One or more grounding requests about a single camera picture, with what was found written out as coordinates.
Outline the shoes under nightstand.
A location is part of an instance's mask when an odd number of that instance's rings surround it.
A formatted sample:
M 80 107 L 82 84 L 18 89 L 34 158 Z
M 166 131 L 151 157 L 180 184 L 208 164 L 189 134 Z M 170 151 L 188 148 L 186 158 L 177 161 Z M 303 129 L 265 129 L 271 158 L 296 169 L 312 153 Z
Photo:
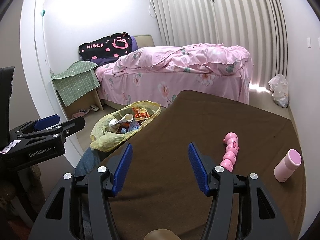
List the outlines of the shoes under nightstand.
M 77 118 L 77 117 L 83 117 L 83 116 L 85 116 L 86 114 L 88 114 L 90 111 L 97 112 L 97 111 L 99 111 L 99 109 L 100 109 L 100 108 L 99 108 L 97 105 L 92 104 L 92 105 L 89 106 L 89 108 L 87 108 L 87 109 L 80 109 L 80 110 L 78 110 L 78 112 L 72 114 L 72 117 L 71 117 L 71 118 L 72 118 L 72 119 L 75 119 L 75 118 Z

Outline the pink floral duvet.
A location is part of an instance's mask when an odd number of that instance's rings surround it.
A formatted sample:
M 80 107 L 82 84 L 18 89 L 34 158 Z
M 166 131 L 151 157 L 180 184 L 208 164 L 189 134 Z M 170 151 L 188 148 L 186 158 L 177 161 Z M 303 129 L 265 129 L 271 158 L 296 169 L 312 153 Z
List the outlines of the pink floral duvet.
M 183 47 L 145 47 L 120 57 L 112 73 L 116 76 L 136 73 L 175 73 L 233 75 L 253 70 L 251 55 L 241 46 L 198 43 Z

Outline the white wall switch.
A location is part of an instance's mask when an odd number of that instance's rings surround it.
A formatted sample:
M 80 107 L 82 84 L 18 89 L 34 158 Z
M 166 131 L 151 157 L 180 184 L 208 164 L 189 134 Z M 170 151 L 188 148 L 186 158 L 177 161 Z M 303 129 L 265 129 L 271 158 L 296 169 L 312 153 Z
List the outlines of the white wall switch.
M 307 46 L 308 46 L 308 48 L 311 48 L 311 38 L 310 37 L 307 38 Z

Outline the black kitty pillow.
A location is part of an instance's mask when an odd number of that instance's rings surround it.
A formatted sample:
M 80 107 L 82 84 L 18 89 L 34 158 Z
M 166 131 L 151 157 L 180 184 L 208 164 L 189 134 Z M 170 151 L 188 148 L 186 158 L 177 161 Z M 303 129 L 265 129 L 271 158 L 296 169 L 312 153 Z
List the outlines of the black kitty pillow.
M 132 38 L 126 33 L 115 33 L 98 40 L 84 43 L 78 48 L 83 60 L 117 59 L 132 51 Z

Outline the pink floral bed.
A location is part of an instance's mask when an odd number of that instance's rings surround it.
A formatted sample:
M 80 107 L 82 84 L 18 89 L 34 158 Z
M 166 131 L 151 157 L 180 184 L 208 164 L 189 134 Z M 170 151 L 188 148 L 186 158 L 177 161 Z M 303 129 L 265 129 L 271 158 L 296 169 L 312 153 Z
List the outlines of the pink floral bed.
M 249 74 L 247 70 L 227 76 L 186 72 L 147 72 L 116 76 L 112 73 L 115 63 L 105 64 L 95 70 L 100 83 L 99 97 L 112 103 L 129 105 L 136 101 L 149 100 L 168 107 L 183 90 L 249 103 L 252 73 Z

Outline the small yellow snack packet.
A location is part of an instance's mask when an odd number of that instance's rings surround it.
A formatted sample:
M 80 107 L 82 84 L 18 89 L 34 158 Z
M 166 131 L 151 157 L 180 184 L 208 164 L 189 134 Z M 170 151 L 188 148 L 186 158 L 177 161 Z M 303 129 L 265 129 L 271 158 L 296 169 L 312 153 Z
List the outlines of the small yellow snack packet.
M 150 117 L 148 111 L 144 107 L 132 107 L 132 111 L 135 121 L 144 121 Z

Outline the white paper bag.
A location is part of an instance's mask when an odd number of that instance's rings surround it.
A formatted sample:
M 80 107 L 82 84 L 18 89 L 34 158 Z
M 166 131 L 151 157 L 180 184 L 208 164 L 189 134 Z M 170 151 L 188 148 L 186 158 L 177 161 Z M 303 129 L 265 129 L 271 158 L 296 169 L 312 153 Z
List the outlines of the white paper bag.
M 109 122 L 109 128 L 112 131 L 116 131 L 121 125 L 129 125 L 133 119 L 134 118 L 132 114 L 126 114 L 120 120 L 113 118 Z

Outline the green checkered cloth nightstand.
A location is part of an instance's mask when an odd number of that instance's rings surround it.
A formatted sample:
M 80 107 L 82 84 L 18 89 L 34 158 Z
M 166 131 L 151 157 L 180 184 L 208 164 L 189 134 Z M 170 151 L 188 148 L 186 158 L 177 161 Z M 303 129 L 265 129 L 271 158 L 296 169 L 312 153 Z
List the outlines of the green checkered cloth nightstand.
M 95 104 L 103 109 L 97 89 L 100 83 L 95 74 L 97 64 L 91 61 L 76 61 L 60 74 L 51 74 L 52 82 L 63 110 L 68 118 L 80 109 Z

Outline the beige pleated curtain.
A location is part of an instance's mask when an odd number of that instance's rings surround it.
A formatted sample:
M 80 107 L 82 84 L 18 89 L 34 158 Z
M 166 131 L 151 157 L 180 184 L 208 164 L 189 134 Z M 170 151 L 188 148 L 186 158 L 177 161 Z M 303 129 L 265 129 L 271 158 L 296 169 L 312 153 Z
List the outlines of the beige pleated curtain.
M 251 82 L 267 87 L 287 74 L 287 32 L 280 0 L 152 0 L 167 46 L 213 43 L 246 48 Z

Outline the pink caterpillar toy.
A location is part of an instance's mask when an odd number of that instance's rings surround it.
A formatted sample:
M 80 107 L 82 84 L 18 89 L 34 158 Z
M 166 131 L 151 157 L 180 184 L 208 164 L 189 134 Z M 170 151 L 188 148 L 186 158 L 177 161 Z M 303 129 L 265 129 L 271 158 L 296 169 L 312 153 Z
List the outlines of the pink caterpillar toy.
M 232 173 L 240 150 L 238 136 L 234 132 L 229 132 L 225 135 L 223 143 L 226 145 L 226 149 L 220 166 Z

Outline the yellow plastic trash bag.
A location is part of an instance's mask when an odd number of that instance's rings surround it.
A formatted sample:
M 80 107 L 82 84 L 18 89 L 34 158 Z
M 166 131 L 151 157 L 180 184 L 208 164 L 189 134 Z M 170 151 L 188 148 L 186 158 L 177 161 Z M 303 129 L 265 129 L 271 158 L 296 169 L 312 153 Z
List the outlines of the yellow plastic trash bag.
M 102 117 L 91 131 L 92 150 L 110 152 L 147 126 L 161 112 L 161 105 L 137 101 Z

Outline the small blue white carton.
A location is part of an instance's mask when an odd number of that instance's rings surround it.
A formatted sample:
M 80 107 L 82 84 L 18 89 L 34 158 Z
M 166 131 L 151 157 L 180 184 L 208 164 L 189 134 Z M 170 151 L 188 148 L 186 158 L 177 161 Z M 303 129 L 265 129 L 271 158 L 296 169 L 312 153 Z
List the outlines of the small blue white carton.
M 140 128 L 139 122 L 133 120 L 131 122 L 124 122 L 120 125 L 118 132 L 121 134 L 125 134 L 127 132 L 135 131 Z

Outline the white plastic bag on floor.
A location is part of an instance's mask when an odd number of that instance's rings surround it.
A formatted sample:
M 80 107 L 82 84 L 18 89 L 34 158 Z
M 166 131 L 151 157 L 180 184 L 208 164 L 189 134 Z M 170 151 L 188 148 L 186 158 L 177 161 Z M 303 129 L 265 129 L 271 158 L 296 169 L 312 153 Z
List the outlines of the white plastic bag on floor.
M 289 104 L 289 85 L 285 76 L 277 74 L 268 84 L 274 103 L 282 108 L 287 108 Z

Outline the pink cylindrical cup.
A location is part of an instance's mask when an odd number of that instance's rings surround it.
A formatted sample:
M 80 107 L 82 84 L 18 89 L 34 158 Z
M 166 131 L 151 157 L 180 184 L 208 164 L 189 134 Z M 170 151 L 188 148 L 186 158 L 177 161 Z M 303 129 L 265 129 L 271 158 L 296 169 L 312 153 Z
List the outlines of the pink cylindrical cup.
M 275 166 L 274 177 L 280 183 L 286 182 L 301 163 L 300 153 L 295 149 L 289 149 L 285 157 Z

